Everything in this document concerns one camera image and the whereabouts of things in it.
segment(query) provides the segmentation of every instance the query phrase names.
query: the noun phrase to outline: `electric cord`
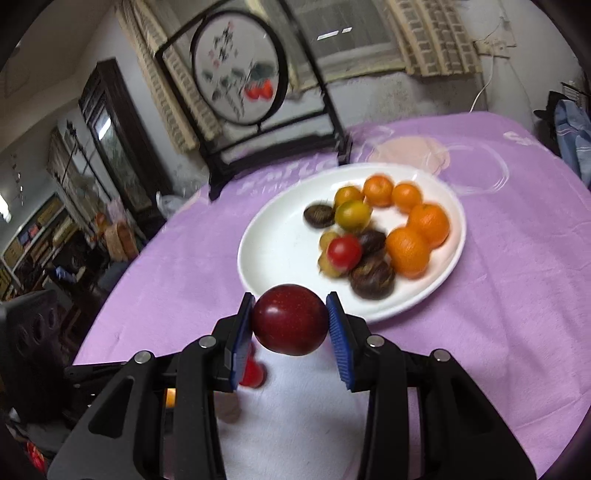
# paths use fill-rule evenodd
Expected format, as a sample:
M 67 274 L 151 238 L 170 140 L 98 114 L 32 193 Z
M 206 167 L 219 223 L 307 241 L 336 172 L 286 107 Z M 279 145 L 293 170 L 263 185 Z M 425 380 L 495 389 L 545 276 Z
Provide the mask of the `electric cord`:
M 488 82 L 486 82 L 486 85 L 484 85 L 482 90 L 480 92 L 478 92 L 478 95 L 476 95 L 476 98 L 474 99 L 474 103 L 472 104 L 472 108 L 470 108 L 470 113 L 472 113 L 474 111 L 474 108 L 476 107 L 476 104 L 477 104 L 480 96 L 485 92 L 485 90 L 492 83 L 492 79 L 495 76 L 495 58 L 496 58 L 495 56 L 493 56 L 493 58 L 492 58 L 491 77 L 488 79 Z

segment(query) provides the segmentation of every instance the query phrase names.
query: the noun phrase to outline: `black chair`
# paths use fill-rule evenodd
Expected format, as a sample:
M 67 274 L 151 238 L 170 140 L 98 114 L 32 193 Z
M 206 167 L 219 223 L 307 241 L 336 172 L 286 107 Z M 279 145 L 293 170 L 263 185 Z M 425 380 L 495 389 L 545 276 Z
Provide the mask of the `black chair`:
M 61 417 L 67 387 L 56 307 L 51 290 L 0 304 L 0 377 L 23 423 Z

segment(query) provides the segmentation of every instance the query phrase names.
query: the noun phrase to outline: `red object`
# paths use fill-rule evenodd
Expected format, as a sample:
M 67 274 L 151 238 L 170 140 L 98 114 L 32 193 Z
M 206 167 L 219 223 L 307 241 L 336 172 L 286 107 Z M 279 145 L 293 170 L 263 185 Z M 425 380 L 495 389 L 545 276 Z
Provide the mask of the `red object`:
M 240 385 L 243 387 L 259 388 L 265 384 L 267 369 L 265 365 L 254 360 L 250 355 L 246 360 L 246 368 Z
M 271 100 L 273 98 L 273 84 L 269 79 L 265 80 L 262 87 L 259 88 L 261 98 L 265 100 Z
M 335 238 L 326 251 L 326 256 L 332 266 L 341 272 L 353 270 L 361 260 L 362 255 L 361 244 L 353 235 Z
M 261 92 L 259 90 L 259 87 L 257 87 L 256 85 L 249 85 L 247 87 L 244 87 L 244 95 L 246 95 L 246 97 L 250 100 L 258 100 L 258 98 L 261 95 Z
M 326 338 L 329 312 L 320 298 L 299 285 L 266 291 L 252 311 L 252 331 L 262 346 L 285 355 L 307 355 Z
M 32 442 L 27 442 L 27 453 L 29 454 L 29 458 L 31 459 L 31 462 L 33 463 L 35 468 L 39 470 L 41 473 L 45 474 L 45 457 Z

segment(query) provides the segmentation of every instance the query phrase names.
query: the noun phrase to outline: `red fruit painting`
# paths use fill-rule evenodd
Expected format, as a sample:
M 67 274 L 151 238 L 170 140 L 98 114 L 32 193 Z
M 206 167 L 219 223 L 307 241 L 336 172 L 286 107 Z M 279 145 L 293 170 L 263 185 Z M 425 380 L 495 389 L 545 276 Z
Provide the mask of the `red fruit painting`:
M 244 95 L 248 98 L 251 102 L 258 100 L 261 96 L 261 92 L 259 87 L 256 85 L 247 85 L 244 87 Z
M 273 98 L 273 84 L 269 79 L 265 80 L 262 86 L 259 88 L 261 98 L 265 100 L 271 100 Z

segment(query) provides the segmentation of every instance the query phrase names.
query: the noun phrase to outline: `orange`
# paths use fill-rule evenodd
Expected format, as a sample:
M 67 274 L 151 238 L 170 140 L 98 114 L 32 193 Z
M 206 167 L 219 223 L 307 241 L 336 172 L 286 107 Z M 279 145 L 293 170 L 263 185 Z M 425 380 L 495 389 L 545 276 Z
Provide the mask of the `orange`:
M 403 277 L 418 278 L 425 273 L 431 258 L 431 249 L 415 230 L 401 226 L 390 232 L 386 251 L 392 259 L 392 268 Z
M 418 185 L 412 181 L 404 181 L 394 187 L 392 191 L 392 203 L 402 213 L 410 213 L 413 207 L 421 205 L 423 194 Z
M 363 194 L 367 202 L 374 207 L 392 205 L 394 183 L 386 175 L 373 175 L 363 185 Z
M 408 214 L 407 227 L 420 233 L 431 248 L 443 245 L 449 236 L 449 218 L 439 205 L 423 203 Z
M 335 195 L 335 210 L 344 204 L 344 202 L 351 202 L 352 200 L 363 200 L 365 196 L 361 190 L 353 185 L 342 187 L 338 189 Z

